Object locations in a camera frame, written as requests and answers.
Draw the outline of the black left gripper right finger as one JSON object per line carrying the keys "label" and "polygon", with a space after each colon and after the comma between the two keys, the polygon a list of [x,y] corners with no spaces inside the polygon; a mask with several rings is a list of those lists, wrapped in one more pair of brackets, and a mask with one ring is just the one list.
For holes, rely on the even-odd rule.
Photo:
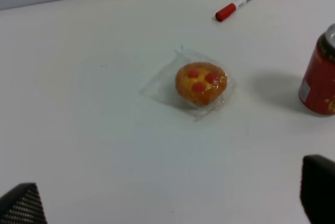
{"label": "black left gripper right finger", "polygon": [[310,223],[334,223],[334,162],[320,155],[303,158],[300,201]]}

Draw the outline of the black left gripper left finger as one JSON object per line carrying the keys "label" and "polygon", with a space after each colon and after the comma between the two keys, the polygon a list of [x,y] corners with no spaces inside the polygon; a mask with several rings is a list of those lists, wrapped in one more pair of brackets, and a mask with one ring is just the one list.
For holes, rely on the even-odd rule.
{"label": "black left gripper left finger", "polygon": [[1,197],[1,223],[47,223],[36,183],[21,183]]}

